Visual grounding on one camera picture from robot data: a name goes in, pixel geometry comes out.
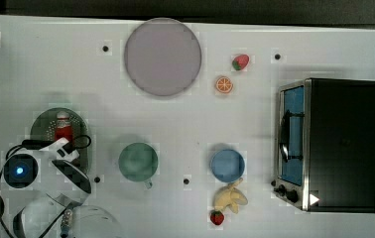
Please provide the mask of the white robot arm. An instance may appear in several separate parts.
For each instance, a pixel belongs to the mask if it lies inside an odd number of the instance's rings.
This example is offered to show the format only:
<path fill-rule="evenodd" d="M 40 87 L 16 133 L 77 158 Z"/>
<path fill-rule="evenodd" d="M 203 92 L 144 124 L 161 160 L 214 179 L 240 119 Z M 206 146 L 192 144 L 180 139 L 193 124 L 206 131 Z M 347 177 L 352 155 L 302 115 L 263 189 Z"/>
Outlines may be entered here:
<path fill-rule="evenodd" d="M 15 191 L 34 191 L 12 225 L 17 238 L 123 238 L 116 218 L 87 205 L 89 177 L 72 162 L 77 148 L 66 138 L 25 140 L 7 154 L 0 179 Z"/>

